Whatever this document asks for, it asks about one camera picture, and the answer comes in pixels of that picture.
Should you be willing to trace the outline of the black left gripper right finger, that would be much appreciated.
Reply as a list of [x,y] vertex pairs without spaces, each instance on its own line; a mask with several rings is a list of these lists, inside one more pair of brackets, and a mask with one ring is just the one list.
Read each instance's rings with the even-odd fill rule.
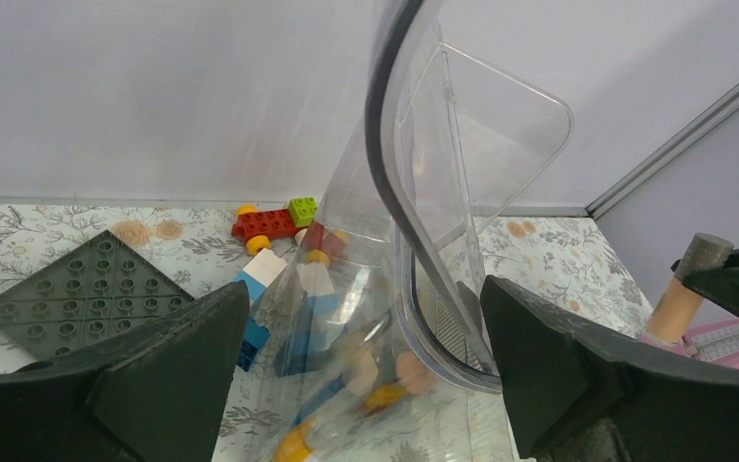
[[490,276],[480,297],[521,457],[739,461],[739,370],[650,346]]

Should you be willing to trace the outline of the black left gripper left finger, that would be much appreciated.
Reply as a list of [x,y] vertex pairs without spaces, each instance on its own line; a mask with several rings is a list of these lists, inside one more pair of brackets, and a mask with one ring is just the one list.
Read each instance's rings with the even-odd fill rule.
[[249,313],[243,283],[0,373],[0,461],[209,461]]

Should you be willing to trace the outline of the beige foundation tube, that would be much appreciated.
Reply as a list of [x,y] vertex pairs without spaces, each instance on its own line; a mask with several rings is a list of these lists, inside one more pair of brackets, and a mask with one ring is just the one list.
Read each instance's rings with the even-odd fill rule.
[[660,297],[646,327],[646,337],[654,344],[675,347],[703,303],[703,297],[688,289],[688,275],[703,270],[720,269],[734,246],[730,241],[707,233],[692,238],[666,291]]

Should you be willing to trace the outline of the beige makeup sponge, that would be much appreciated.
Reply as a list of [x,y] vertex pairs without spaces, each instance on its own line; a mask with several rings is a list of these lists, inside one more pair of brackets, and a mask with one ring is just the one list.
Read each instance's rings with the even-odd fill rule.
[[367,394],[379,375],[373,342],[365,337],[360,332],[347,333],[334,346],[344,385],[354,396]]

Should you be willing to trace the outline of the clear acrylic organizer box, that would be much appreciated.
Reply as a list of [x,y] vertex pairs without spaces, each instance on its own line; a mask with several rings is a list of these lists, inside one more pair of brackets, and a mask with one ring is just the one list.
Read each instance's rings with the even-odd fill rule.
[[[568,144],[559,97],[450,43],[439,1],[373,3],[366,106],[315,220],[349,237],[329,267],[300,247],[263,299],[261,407],[277,425],[253,461],[512,461],[480,307],[480,240]],[[334,346],[374,345],[370,391],[345,387]],[[395,358],[436,384],[412,395]]]

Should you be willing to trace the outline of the orange round sponge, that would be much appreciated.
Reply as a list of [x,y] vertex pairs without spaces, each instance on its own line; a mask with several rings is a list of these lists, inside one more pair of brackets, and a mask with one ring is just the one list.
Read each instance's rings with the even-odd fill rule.
[[412,395],[429,392],[436,384],[432,372],[411,350],[398,354],[395,358],[396,384]]

